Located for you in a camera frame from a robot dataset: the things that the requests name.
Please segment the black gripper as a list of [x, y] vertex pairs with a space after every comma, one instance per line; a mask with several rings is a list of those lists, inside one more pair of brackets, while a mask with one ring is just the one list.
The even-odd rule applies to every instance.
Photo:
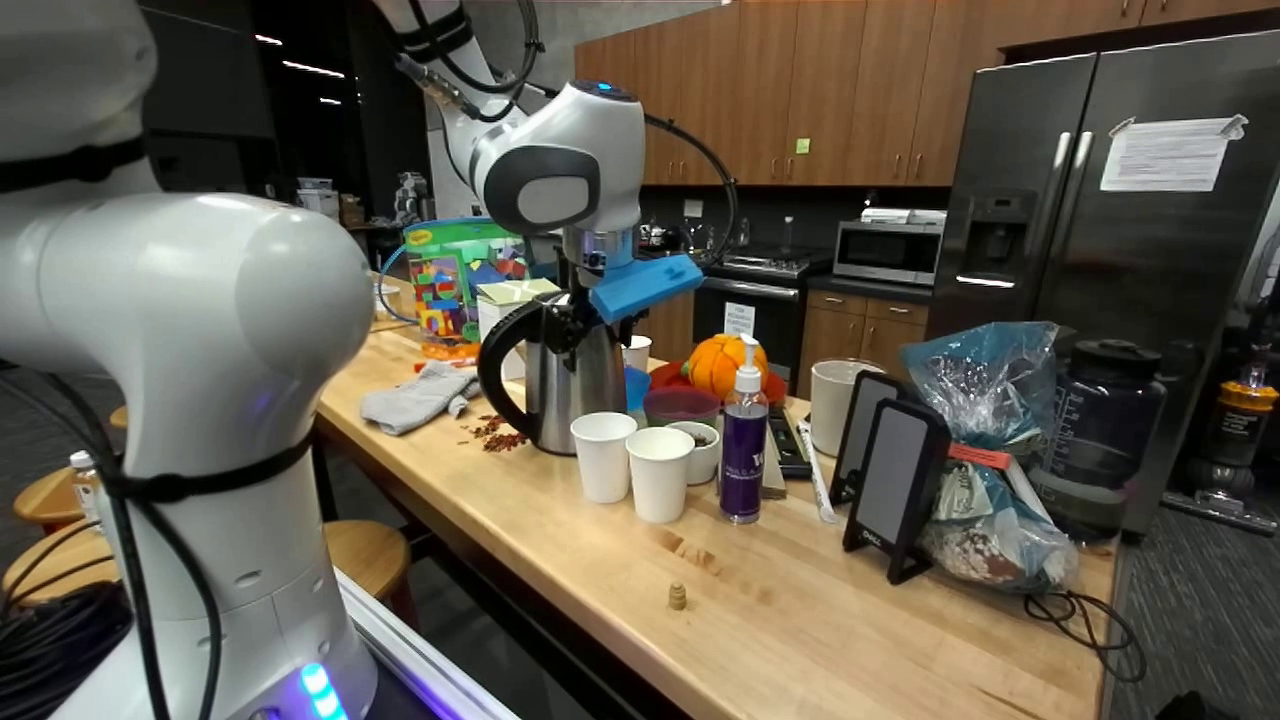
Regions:
[[600, 320], [593, 286], [625, 261], [618, 234], [563, 234], [554, 245], [558, 296], [542, 311], [540, 338], [548, 350], [574, 350], [586, 320]]

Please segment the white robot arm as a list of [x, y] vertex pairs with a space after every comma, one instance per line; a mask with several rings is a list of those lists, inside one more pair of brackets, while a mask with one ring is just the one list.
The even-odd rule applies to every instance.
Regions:
[[0, 0], [0, 359], [129, 403], [100, 486], [132, 627], [46, 720], [362, 720], [308, 435], [368, 265], [320, 212], [160, 188], [153, 75], [137, 0]]

